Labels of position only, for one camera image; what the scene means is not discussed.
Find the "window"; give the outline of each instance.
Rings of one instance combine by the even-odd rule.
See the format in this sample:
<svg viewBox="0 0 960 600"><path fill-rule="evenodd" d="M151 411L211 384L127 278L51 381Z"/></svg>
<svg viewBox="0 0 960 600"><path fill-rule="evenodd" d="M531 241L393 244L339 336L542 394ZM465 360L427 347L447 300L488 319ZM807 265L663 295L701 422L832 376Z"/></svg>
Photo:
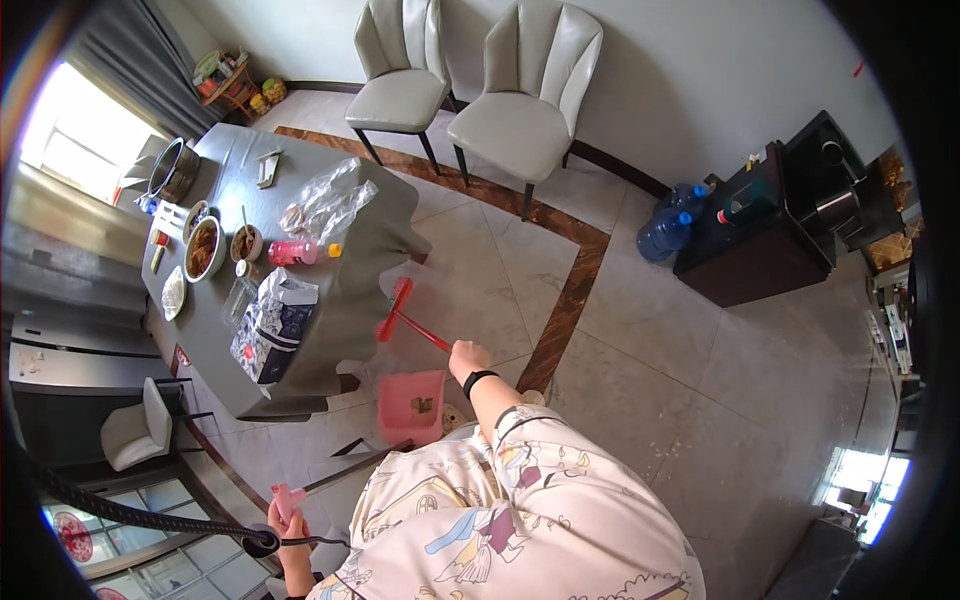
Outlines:
<svg viewBox="0 0 960 600"><path fill-rule="evenodd" d="M840 488L850 488L863 492L874 491L870 509L861 516L857 525L863 525L859 540L874 543L883 529L883 523L893 505L896 504L900 483L906 475L910 461L905 458L887 457L883 454L869 454L856 450L834 448L831 465L835 467L825 482L823 500L846 511L853 507L839 501Z"/></svg>
<svg viewBox="0 0 960 600"><path fill-rule="evenodd" d="M142 511L210 519L177 479L107 496L107 499ZM131 554L176 535L121 525L64 504L44 506L43 513L76 565L96 564Z"/></svg>
<svg viewBox="0 0 960 600"><path fill-rule="evenodd" d="M233 538L210 536L91 582L90 588L104 600L121 595L128 600L241 600L269 576Z"/></svg>
<svg viewBox="0 0 960 600"><path fill-rule="evenodd" d="M63 63L40 93L20 159L112 204L151 135L160 133Z"/></svg>
<svg viewBox="0 0 960 600"><path fill-rule="evenodd" d="M209 520L179 479L105 497L140 510ZM141 529L63 504L44 506L43 513L74 564L103 563L94 574L89 573L97 569L84 569L88 578L95 577L90 588L103 600L242 600L271 575L227 536L196 539ZM107 563L134 552L140 554L115 561L116 567Z"/></svg>

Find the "pink dustpan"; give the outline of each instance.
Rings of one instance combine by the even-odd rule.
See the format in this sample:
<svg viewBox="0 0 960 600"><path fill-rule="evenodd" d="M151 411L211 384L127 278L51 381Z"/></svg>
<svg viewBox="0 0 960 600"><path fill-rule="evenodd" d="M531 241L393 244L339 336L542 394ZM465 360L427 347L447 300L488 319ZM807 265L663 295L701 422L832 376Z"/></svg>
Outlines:
<svg viewBox="0 0 960 600"><path fill-rule="evenodd" d="M388 444L436 442L444 434L446 371L400 372L380 379L376 420Z"/></svg>

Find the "gray tablecloth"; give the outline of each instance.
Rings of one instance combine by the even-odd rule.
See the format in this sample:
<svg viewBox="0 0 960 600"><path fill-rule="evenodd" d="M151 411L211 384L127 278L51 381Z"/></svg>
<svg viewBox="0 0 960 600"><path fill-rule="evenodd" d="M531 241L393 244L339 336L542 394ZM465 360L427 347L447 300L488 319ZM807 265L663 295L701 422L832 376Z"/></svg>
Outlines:
<svg viewBox="0 0 960 600"><path fill-rule="evenodd" d="M257 158L283 151L274 185L256 187ZM228 238L243 225L240 206L263 233L263 253L256 266L264 275L273 268L267 255L272 241L289 239L278 221L300 188L331 165L351 157L340 151L283 135L218 124L198 142L202 158L197 181L177 206L177 219L154 218L153 228L170 235L170 244L156 273L149 246L141 275L150 297L160 306L163 282L183 264L183 218L189 208L206 199L214 208ZM376 353L373 329L387 316L388 299L379 285L380 274L408 259L408 252L430 251L430 245L410 228L417 207L417 190L373 162L363 159L353 172L353 185L372 180L379 188L362 208L341 241L343 255L321 265L295 265L289 271L320 285L320 302L310 317L306 334L283 379L266 398L229 353L233 331L221 320L224 302L235 280L229 256L210 279L187 284L184 306L173 320L177 342L204 382L241 420L306 420L326 410L326 397L340 393L335 368L344 359L369 360Z"/></svg>

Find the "hand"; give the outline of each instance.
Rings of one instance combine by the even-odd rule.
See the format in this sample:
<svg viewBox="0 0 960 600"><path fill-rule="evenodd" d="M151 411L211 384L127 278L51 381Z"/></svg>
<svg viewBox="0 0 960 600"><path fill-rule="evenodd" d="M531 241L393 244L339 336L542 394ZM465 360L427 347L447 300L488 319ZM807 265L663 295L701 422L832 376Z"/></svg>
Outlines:
<svg viewBox="0 0 960 600"><path fill-rule="evenodd" d="M490 362L490 353L476 342L457 340L450 350L450 373L460 385L464 385L472 372L487 369Z"/></svg>
<svg viewBox="0 0 960 600"><path fill-rule="evenodd" d="M280 510L276 507L276 501L270 503L270 510L267 512L267 524L273 527L284 540L310 536L310 527L303 519L303 511L300 508L294 509L294 513L290 515L290 526L288 527L280 522ZM310 544L280 546L276 554L280 557L283 571L288 577L291 570L305 570L307 574L310 573Z"/></svg>

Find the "broom handle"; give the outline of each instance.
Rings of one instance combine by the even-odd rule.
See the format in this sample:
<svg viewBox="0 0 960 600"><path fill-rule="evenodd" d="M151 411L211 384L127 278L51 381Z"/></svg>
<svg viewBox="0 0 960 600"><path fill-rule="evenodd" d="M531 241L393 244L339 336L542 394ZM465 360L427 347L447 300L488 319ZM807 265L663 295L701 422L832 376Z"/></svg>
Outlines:
<svg viewBox="0 0 960 600"><path fill-rule="evenodd" d="M438 337L435 336L434 334L430 333L429 331L427 331L426 329L424 329L423 327L421 327L420 324L418 324L416 321L414 321L414 320L411 319L410 317L407 317L406 315L404 315L404 314L401 313L400 311L397 311L397 312L396 312L396 315L397 315L398 317L400 317L405 323L407 323L408 325L410 325L411 327L413 327L413 328L417 331L417 333L419 333L420 335L422 335L422 336L425 337L426 339L428 339L428 340L430 340L431 342L433 342L433 345L434 345L434 346L436 346L437 348L443 350L443 351L446 352L447 354L450 353L450 344L448 344L448 343L445 342L444 340L441 340L440 338L438 338Z"/></svg>

